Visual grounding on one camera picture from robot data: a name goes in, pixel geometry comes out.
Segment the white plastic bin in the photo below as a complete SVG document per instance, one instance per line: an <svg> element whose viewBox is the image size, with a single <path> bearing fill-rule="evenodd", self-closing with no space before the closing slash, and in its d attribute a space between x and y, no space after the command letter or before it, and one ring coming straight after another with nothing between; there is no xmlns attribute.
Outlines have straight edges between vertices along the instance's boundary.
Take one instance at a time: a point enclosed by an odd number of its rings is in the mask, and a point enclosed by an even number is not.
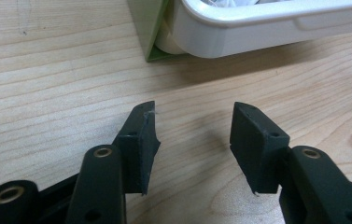
<svg viewBox="0 0 352 224"><path fill-rule="evenodd" d="M155 44L161 50L217 58L352 32L352 0L289 0L213 7L171 0Z"/></svg>

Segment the scratch on table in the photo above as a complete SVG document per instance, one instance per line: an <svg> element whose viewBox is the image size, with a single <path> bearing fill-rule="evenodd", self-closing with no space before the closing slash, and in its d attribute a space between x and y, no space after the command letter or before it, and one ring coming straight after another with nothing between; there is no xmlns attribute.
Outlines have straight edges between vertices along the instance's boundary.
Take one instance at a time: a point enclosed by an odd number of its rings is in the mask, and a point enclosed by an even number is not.
<svg viewBox="0 0 352 224"><path fill-rule="evenodd" d="M19 33L21 35L27 35L30 14L31 14L31 3L30 0L17 0L18 7L18 19L19 19Z"/></svg>

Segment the wood grain surface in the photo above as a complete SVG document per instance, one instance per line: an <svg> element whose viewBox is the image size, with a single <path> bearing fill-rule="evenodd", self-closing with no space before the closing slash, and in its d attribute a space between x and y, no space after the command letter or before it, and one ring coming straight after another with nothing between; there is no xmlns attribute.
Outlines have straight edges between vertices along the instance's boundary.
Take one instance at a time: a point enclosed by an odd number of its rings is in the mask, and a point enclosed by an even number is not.
<svg viewBox="0 0 352 224"><path fill-rule="evenodd" d="M162 145L148 196L127 196L128 223L284 222L278 195L253 195L229 150L236 101L352 180L352 34L146 63L125 0L0 1L0 184L77 173L150 100Z"/></svg>

